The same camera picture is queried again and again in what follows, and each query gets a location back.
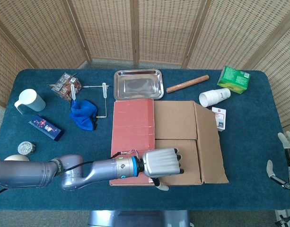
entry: wicker screen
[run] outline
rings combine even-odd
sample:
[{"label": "wicker screen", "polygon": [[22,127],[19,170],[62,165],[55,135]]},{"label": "wicker screen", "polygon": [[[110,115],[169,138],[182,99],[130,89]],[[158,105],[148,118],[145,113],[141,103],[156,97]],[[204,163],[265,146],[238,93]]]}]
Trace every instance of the wicker screen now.
[{"label": "wicker screen", "polygon": [[284,126],[290,121],[290,30],[255,66],[269,78],[277,110]]},{"label": "wicker screen", "polygon": [[0,20],[40,68],[86,60],[60,0],[0,0]]},{"label": "wicker screen", "polygon": [[19,71],[30,68],[29,64],[0,35],[0,105],[8,102],[12,85]]},{"label": "wicker screen", "polygon": [[72,0],[94,58],[132,60],[129,0]]},{"label": "wicker screen", "polygon": [[181,64],[200,0],[140,0],[140,61]]},{"label": "wicker screen", "polygon": [[289,11],[290,0],[212,1],[188,67],[242,68]]}]

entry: white pitcher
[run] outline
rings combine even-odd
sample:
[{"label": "white pitcher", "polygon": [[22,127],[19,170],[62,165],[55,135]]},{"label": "white pitcher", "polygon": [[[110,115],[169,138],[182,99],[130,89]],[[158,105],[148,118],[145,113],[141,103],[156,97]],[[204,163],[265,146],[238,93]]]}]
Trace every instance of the white pitcher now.
[{"label": "white pitcher", "polygon": [[26,105],[30,109],[33,109],[37,112],[43,110],[46,106],[44,100],[33,89],[26,89],[22,91],[18,97],[18,101],[14,103],[14,106],[17,108],[17,110],[23,114],[22,111],[18,108],[18,106],[21,104]]}]

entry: dark blue package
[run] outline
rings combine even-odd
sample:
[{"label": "dark blue package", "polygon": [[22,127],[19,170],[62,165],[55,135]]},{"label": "dark blue package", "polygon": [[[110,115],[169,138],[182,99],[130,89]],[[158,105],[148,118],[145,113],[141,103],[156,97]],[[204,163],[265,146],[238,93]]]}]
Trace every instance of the dark blue package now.
[{"label": "dark blue package", "polygon": [[34,116],[30,121],[29,124],[43,132],[46,136],[49,136],[54,141],[58,141],[59,138],[62,136],[64,131],[57,128],[44,118],[40,117],[39,115]]}]

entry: blue cloth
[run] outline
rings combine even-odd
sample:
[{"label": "blue cloth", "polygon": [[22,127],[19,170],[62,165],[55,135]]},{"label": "blue cloth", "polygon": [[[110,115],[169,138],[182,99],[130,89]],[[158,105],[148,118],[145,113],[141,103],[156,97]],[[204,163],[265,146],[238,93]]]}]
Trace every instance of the blue cloth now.
[{"label": "blue cloth", "polygon": [[97,121],[97,107],[88,100],[73,100],[69,116],[83,130],[93,131]]},{"label": "blue cloth", "polygon": [[[0,130],[0,159],[17,154],[22,141],[36,144],[31,161],[49,161],[67,154],[80,154],[84,161],[110,157],[113,89],[107,91],[107,117],[98,119],[94,131],[77,129],[69,117],[70,103],[59,98],[48,84],[54,84],[64,72],[78,73],[83,85],[113,85],[117,70],[24,70],[10,94]],[[164,90],[167,87],[208,74],[210,79],[167,94],[162,100],[194,100],[199,103],[201,92],[218,89],[221,70],[161,70]],[[260,71],[251,74],[248,90],[232,92],[231,97],[216,107],[227,110],[225,131],[219,132],[220,146],[228,184],[172,186],[168,192],[155,187],[110,186],[98,182],[76,191],[61,189],[61,177],[45,188],[7,190],[0,194],[0,210],[282,210],[290,208],[290,192],[270,180],[266,173],[271,159],[274,172],[288,179],[288,168],[282,144],[277,138],[281,123],[277,114],[269,81]],[[35,89],[46,102],[46,108],[36,113],[22,106],[24,115],[14,107],[21,91]],[[87,99],[105,113],[105,102],[99,88],[82,89],[78,99]],[[58,142],[28,124],[36,114],[65,130]]]}]

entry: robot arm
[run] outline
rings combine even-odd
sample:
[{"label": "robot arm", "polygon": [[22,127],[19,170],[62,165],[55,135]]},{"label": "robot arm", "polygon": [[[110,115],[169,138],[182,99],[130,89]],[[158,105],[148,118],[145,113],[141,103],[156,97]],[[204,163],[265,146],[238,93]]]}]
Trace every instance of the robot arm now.
[{"label": "robot arm", "polygon": [[92,163],[90,173],[84,177],[83,158],[66,155],[50,162],[25,162],[0,160],[0,185],[4,188],[45,187],[56,175],[62,175],[62,188],[76,190],[90,183],[126,177],[137,177],[140,172],[165,189],[158,177],[182,174],[175,148],[147,151],[142,158],[119,157]]},{"label": "robot arm", "polygon": [[[286,134],[287,134],[287,137],[282,133],[278,133],[278,138],[280,139],[283,145],[284,151],[285,151],[288,171],[289,171],[289,180],[290,180],[290,132],[287,131]],[[273,163],[271,160],[268,160],[266,170],[267,170],[267,174],[269,178],[274,180],[276,183],[280,184],[284,189],[290,189],[290,183],[287,183],[284,180],[275,176],[275,173],[273,172]]]}]

